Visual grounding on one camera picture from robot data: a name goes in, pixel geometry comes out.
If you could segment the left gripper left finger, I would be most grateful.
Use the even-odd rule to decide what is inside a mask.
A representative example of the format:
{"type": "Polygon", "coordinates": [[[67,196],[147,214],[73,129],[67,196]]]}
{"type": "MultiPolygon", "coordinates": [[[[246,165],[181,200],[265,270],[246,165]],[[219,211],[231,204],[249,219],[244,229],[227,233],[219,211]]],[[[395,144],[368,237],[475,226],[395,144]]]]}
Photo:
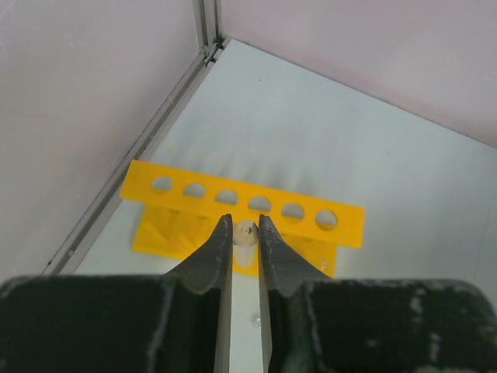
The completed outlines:
{"type": "Polygon", "coordinates": [[[232,233],[165,274],[25,276],[1,287],[3,372],[229,369],[232,233]]]}

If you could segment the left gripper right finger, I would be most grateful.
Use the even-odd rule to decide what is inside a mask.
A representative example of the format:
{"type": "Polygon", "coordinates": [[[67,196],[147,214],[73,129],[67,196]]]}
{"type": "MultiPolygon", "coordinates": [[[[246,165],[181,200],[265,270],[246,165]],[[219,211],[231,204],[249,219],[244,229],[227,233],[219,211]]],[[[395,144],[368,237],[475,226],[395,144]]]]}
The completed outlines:
{"type": "Polygon", "coordinates": [[[335,280],[259,218],[267,372],[494,372],[496,314],[472,284],[335,280]]]}

